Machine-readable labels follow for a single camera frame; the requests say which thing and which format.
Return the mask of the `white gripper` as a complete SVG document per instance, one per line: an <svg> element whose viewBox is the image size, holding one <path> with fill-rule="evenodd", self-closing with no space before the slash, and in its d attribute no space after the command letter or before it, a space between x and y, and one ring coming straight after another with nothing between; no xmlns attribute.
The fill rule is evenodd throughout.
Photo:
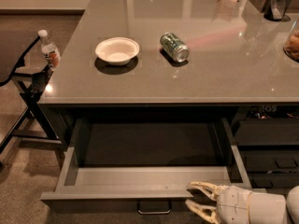
<svg viewBox="0 0 299 224"><path fill-rule="evenodd" d="M188 189L199 189L210 200L217 199L217 206L201 205L186 200L186 206L209 224L249 224L250 190L236 186L215 185L208 182L193 181Z"/></svg>

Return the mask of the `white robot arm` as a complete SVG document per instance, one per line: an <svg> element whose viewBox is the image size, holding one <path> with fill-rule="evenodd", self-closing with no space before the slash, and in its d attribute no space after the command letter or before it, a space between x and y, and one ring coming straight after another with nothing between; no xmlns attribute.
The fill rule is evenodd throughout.
<svg viewBox="0 0 299 224"><path fill-rule="evenodd" d="M198 189L216 203L208 206L192 200L185 202L209 224L299 224L297 187L287 197L199 181L191 182L188 189Z"/></svg>

